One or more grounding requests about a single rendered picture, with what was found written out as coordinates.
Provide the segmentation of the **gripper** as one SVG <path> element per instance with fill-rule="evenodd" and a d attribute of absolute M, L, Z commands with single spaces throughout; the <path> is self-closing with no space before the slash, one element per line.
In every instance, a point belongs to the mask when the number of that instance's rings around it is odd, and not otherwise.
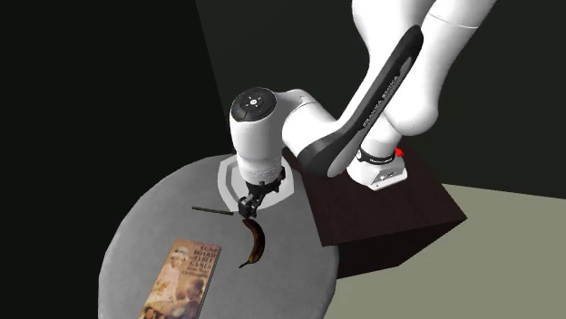
<path fill-rule="evenodd" d="M 264 197 L 270 193 L 279 193 L 282 181 L 286 179 L 286 171 L 284 167 L 277 167 L 263 172 L 251 172 L 250 176 L 251 180 L 246 180 L 246 186 L 251 199 L 242 197 L 238 201 L 239 214 L 243 218 L 255 218 Z"/>

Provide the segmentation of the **white hexagonal plate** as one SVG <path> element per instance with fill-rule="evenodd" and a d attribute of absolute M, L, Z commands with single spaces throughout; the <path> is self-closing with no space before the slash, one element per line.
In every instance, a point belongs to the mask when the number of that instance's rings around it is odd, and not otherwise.
<path fill-rule="evenodd" d="M 264 197 L 258 210 L 277 205 L 294 194 L 294 176 L 291 167 L 285 159 L 281 161 L 286 171 L 286 178 L 282 180 L 279 192 L 270 192 Z M 235 155 L 224 159 L 218 170 L 217 186 L 220 196 L 227 209 L 238 211 L 238 200 L 249 193 L 245 180 L 241 177 Z"/>

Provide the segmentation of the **brown overripe banana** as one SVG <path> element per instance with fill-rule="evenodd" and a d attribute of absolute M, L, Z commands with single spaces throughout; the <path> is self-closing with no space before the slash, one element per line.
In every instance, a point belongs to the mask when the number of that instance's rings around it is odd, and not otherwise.
<path fill-rule="evenodd" d="M 253 248 L 249 253 L 248 259 L 243 264 L 241 264 L 239 268 L 257 263 L 263 256 L 266 246 L 264 231 L 257 221 L 251 218 L 245 218 L 242 220 L 242 223 L 247 227 L 247 229 L 251 231 L 254 243 Z"/>

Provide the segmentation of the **thin dark stick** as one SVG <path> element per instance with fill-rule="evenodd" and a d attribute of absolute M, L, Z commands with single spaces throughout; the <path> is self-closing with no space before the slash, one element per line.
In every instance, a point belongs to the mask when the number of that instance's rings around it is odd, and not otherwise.
<path fill-rule="evenodd" d="M 225 215 L 225 216 L 233 216 L 234 215 L 234 212 L 232 212 L 232 211 L 226 211 L 226 210 L 220 210 L 220 209 L 214 209 L 214 208 L 204 208 L 204 207 L 193 206 L 193 207 L 191 207 L 191 209 L 203 211 L 203 212 L 214 213 L 214 214 Z"/>

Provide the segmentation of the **round grey table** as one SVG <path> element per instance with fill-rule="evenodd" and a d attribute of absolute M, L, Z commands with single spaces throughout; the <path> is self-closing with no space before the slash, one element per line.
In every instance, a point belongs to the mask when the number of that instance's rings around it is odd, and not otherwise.
<path fill-rule="evenodd" d="M 99 319 L 137 319 L 176 238 L 221 247 L 199 319 L 323 319 L 333 298 L 338 250 L 322 246 L 300 174 L 294 194 L 259 210 L 262 258 L 239 268 L 253 236 L 224 210 L 217 187 L 221 156 L 193 162 L 150 188 L 123 219 L 99 275 Z"/>

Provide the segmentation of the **illustrated book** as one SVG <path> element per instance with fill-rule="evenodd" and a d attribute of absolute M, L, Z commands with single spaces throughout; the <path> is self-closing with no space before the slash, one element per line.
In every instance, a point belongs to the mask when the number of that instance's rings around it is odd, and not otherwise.
<path fill-rule="evenodd" d="M 137 319 L 199 319 L 220 252 L 176 238 Z"/>

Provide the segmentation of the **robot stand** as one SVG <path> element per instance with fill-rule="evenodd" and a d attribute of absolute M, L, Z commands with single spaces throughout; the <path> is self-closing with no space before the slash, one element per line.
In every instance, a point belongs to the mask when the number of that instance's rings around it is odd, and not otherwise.
<path fill-rule="evenodd" d="M 346 173 L 308 174 L 283 149 L 301 175 L 321 245 L 338 249 L 339 279 L 400 266 L 467 219 L 416 150 L 405 140 L 399 148 L 407 179 L 377 191 Z"/>

